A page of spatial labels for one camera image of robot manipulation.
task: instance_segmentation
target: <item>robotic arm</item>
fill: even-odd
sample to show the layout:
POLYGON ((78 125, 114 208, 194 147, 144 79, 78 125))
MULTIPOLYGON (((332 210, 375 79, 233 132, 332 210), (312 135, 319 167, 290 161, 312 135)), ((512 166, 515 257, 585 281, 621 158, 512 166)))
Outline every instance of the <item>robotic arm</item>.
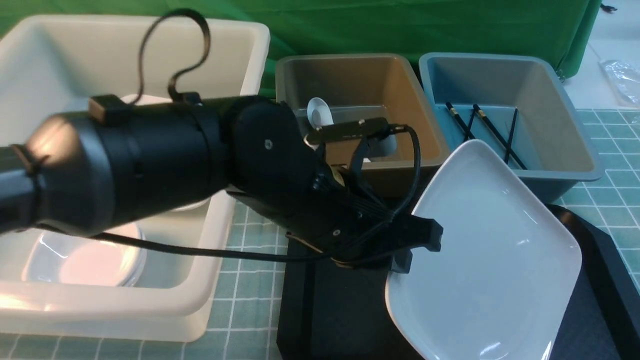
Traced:
MULTIPOLYGON (((389 208, 360 177, 368 137, 408 131, 416 146, 412 129, 366 120, 360 126, 370 131, 360 134, 347 170, 327 165, 323 143, 307 146, 284 103, 259 96, 202 101, 173 91, 173 103, 148 106, 92 97, 88 111, 53 115, 25 144, 0 147, 0 234, 41 227, 153 250, 250 258, 101 234, 225 190, 318 252, 255 259, 331 257, 342 266, 408 272, 410 249, 440 250, 442 228, 402 212, 410 196, 389 208)), ((419 151, 416 164, 418 174, 419 151)))

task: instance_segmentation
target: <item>green backdrop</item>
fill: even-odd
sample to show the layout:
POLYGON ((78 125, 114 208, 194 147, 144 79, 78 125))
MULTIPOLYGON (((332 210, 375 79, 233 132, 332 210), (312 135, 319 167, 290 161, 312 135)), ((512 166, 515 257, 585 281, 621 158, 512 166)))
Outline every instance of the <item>green backdrop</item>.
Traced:
POLYGON ((190 7, 206 17, 271 30, 262 93, 275 62, 295 54, 431 51, 536 56, 564 77, 579 68, 600 0, 1 0, 0 34, 37 13, 161 15, 190 7))

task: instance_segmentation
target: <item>cutting mat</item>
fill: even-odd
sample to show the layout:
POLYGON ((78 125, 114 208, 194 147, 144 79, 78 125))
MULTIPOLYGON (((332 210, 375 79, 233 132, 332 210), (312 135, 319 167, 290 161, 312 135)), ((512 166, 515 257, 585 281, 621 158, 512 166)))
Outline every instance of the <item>cutting mat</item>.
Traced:
MULTIPOLYGON (((578 184, 558 204, 611 234, 640 282, 640 111, 579 111, 607 172, 578 184)), ((284 231, 236 205, 228 248, 284 254, 284 231)), ((193 343, 0 334, 0 359, 281 359, 275 345, 282 264, 226 259, 208 330, 193 343)))

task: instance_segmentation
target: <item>black cable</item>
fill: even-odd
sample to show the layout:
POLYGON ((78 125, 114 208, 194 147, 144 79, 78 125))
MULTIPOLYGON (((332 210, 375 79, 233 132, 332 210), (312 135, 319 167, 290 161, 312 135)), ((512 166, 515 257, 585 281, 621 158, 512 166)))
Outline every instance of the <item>black cable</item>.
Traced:
POLYGON ((154 33, 158 25, 160 25, 162 21, 165 21, 166 19, 169 19, 171 17, 188 17, 189 19, 195 21, 198 24, 198 26, 200 26, 200 30, 202 30, 202 37, 204 39, 204 50, 202 53, 202 57, 200 58, 200 61, 198 61, 198 63, 196 63, 195 65, 192 65, 186 69, 182 69, 176 72, 171 77, 171 80, 169 80, 167 91, 169 92, 171 100, 173 101, 179 100, 180 94, 175 90, 175 84, 178 78, 181 75, 189 71, 195 70, 197 67, 201 66, 207 60, 207 57, 209 57, 209 50, 211 49, 211 31, 209 30, 207 19, 205 19, 204 16, 202 16, 202 14, 192 9, 176 9, 159 17, 158 19, 156 19, 156 21, 154 21, 153 24, 151 24, 151 26, 147 29, 145 36, 142 38, 142 43, 140 44, 140 50, 138 51, 138 79, 140 81, 140 84, 138 87, 138 94, 135 99, 133 99, 131 102, 128 103, 128 105, 135 105, 136 103, 138 103, 138 101, 140 101, 140 99, 142 98, 142 95, 145 92, 143 60, 145 55, 145 48, 147 47, 147 42, 149 41, 149 38, 151 38, 151 35, 154 33))

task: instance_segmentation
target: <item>white ceramic plate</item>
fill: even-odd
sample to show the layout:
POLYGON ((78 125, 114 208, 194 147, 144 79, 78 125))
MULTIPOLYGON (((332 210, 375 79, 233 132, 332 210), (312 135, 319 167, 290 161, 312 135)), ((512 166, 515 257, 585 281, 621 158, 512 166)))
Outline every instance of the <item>white ceramic plate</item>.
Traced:
POLYGON ((443 227, 442 251, 391 273, 395 325, 428 360, 544 360, 582 263, 571 234, 480 140, 458 147, 413 214, 443 227))
MULTIPOLYGON (((107 232, 144 238, 135 223, 107 232)), ((33 245, 22 280, 133 286, 142 273, 146 258, 145 249, 44 231, 33 245)))

